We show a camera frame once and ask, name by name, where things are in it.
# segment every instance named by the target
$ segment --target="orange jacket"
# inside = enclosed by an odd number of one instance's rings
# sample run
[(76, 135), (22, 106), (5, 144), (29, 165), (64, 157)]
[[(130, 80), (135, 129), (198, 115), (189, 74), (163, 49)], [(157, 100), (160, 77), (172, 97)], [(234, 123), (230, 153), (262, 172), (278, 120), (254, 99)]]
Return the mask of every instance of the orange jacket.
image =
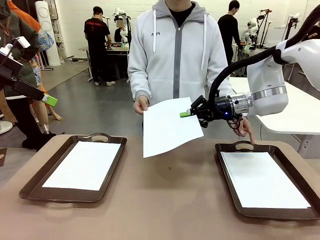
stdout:
[(32, 16), (28, 13), (20, 10), (12, 1), (8, 1), (9, 8), (12, 12), (18, 15), (20, 19), (26, 22), (31, 28), (33, 28), (37, 33), (41, 29), (40, 23), (38, 23)]

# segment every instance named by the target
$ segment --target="white shoe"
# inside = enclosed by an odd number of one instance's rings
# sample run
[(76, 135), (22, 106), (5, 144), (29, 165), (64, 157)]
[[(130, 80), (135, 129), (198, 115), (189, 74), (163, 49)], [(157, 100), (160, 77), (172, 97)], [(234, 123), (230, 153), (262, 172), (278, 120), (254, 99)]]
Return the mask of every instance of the white shoe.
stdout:
[(113, 86), (113, 85), (116, 85), (116, 82), (115, 82), (115, 81), (107, 81), (107, 82), (106, 82), (106, 85), (107, 85), (108, 87), (111, 87), (111, 86)]

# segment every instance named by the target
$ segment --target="white round base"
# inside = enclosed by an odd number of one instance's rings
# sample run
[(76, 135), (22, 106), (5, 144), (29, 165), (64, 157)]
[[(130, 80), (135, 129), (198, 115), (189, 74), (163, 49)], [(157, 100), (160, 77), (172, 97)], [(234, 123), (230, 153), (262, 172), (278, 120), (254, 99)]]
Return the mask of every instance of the white round base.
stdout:
[(9, 121), (0, 121), (0, 134), (4, 134), (13, 128), (13, 124)]

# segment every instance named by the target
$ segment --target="hoodie drawstring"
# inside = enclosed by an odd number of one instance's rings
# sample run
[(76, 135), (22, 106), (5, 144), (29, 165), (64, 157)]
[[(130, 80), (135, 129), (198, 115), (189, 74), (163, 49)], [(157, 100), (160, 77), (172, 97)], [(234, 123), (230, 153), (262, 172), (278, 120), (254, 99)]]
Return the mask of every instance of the hoodie drawstring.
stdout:
[(156, 55), (157, 42), (157, 15), (156, 10), (153, 10), (153, 54)]
[(204, 37), (203, 37), (203, 54), (201, 62), (201, 70), (204, 68), (205, 56), (206, 56), (206, 46), (207, 46), (207, 14), (204, 14)]

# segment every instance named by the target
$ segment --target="stack of paper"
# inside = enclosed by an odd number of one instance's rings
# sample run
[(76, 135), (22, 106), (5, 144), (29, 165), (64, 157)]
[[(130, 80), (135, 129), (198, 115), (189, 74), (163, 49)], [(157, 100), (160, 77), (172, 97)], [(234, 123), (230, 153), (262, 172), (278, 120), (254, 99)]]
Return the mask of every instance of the stack of paper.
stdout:
[(79, 141), (42, 187), (98, 191), (120, 146)]
[(243, 208), (311, 207), (268, 152), (221, 154)]
[(166, 153), (204, 136), (197, 116), (180, 117), (191, 108), (190, 97), (160, 102), (143, 113), (143, 157)]

